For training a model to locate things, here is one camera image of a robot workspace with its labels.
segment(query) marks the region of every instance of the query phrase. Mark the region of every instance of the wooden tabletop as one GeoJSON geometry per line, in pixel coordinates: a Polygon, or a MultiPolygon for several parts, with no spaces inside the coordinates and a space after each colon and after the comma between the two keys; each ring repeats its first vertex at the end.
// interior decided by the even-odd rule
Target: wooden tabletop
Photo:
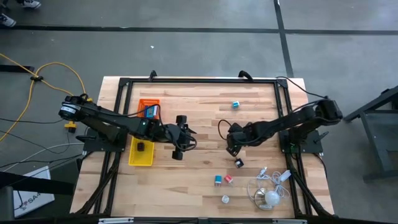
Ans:
{"type": "MultiPolygon", "coordinates": [[[[120,77],[104,77],[98,105],[113,110],[120,77]]],[[[305,88],[301,78],[293,81],[305,88]]],[[[289,83],[293,109],[308,102],[306,94],[289,83]]],[[[217,131],[220,119],[245,125],[247,122],[278,118],[274,88],[266,84],[228,83],[135,83],[132,89],[129,113],[137,110],[141,98],[159,99],[164,123],[174,123],[176,115],[188,117],[190,128],[198,140],[196,149],[185,152],[182,161],[172,159],[171,144],[155,143],[154,163],[151,167],[128,165],[131,138],[122,154],[114,195],[112,216],[130,217],[229,217],[270,218],[293,217],[291,198],[282,198],[271,211],[259,210],[248,198],[246,186],[268,167],[267,174],[284,172],[286,163],[280,152],[277,134],[258,147],[243,147],[238,157],[244,167],[237,169],[234,158],[226,152],[226,142],[217,131]],[[239,101],[238,110],[232,110],[233,101],[239,101]],[[215,175],[231,175],[233,187],[223,183],[214,186],[215,175]],[[221,197],[230,198],[228,204],[221,197]]],[[[121,101],[122,112],[124,99],[121,101]]],[[[226,135],[228,125],[223,123],[221,133],[226,135]]],[[[71,212],[77,211],[89,199],[100,179],[104,153],[94,152],[81,167],[71,212]]],[[[321,162],[314,155],[304,154],[303,164],[309,189],[333,213],[330,193],[321,162]]],[[[272,189],[270,182],[262,183],[272,189]]],[[[283,183],[290,191],[289,182],[283,183]]],[[[251,185],[250,194],[254,194],[251,185]]],[[[300,208],[304,212],[302,193],[298,188],[300,208]]]]}

